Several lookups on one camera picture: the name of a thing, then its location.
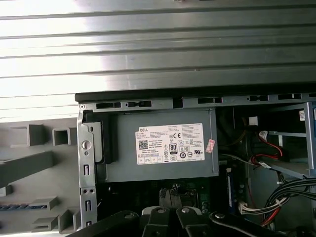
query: power supply label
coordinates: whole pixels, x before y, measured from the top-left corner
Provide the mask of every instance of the power supply label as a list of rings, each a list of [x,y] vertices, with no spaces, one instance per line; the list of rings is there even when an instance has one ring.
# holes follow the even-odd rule
[[[202,123],[140,127],[137,164],[205,160]]]

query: red sticker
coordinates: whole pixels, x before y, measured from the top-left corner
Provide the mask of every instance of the red sticker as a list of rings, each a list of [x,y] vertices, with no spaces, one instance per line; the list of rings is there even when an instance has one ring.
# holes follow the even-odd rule
[[[206,147],[206,150],[205,150],[205,151],[208,152],[208,153],[212,153],[212,152],[213,152],[214,145],[215,145],[215,141],[212,140],[212,139],[210,139],[210,140],[208,141],[208,144],[207,144],[207,147]]]

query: qr code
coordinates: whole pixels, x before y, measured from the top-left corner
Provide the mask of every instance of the qr code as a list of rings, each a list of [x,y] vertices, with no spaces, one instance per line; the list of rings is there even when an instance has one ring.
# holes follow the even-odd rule
[[[139,149],[140,150],[148,149],[148,140],[146,140],[146,141],[139,141],[138,145],[139,145]]]

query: connector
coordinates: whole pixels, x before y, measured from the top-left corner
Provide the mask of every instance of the connector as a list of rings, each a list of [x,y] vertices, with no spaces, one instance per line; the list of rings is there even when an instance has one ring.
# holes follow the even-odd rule
[[[246,215],[247,213],[243,210],[244,207],[248,207],[248,204],[244,201],[238,201],[238,210],[241,215]]]

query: ribbed metal surface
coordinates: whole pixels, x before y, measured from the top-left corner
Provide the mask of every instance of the ribbed metal surface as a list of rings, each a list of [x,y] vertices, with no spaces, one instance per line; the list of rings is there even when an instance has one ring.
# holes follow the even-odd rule
[[[78,92],[313,82],[315,39],[313,0],[2,0],[0,121],[77,116]]]

